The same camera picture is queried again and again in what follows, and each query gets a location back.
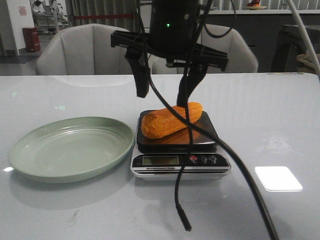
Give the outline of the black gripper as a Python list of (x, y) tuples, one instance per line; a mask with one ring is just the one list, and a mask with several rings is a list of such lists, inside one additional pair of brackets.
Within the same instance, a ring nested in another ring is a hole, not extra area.
[(204, 26), (204, 6), (152, 6), (148, 33), (133, 32), (136, 36), (116, 30), (111, 34), (111, 46), (126, 48), (136, 88), (136, 96), (145, 98), (149, 92), (146, 57), (148, 54), (166, 59), (183, 69), (179, 83), (177, 106), (185, 106), (191, 93), (207, 74), (208, 65), (224, 71), (228, 62), (225, 52), (199, 44)]

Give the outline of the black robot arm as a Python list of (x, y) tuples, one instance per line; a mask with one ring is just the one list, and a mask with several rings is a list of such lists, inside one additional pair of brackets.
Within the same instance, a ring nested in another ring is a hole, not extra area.
[(126, 48), (125, 59), (131, 67), (138, 97), (144, 98), (150, 85), (150, 71), (143, 54), (165, 59), (169, 68), (187, 70), (179, 84), (179, 107), (185, 106), (209, 66), (226, 69), (226, 52), (197, 42), (208, 11), (197, 0), (153, 0), (149, 33), (116, 30), (111, 34), (111, 47)]

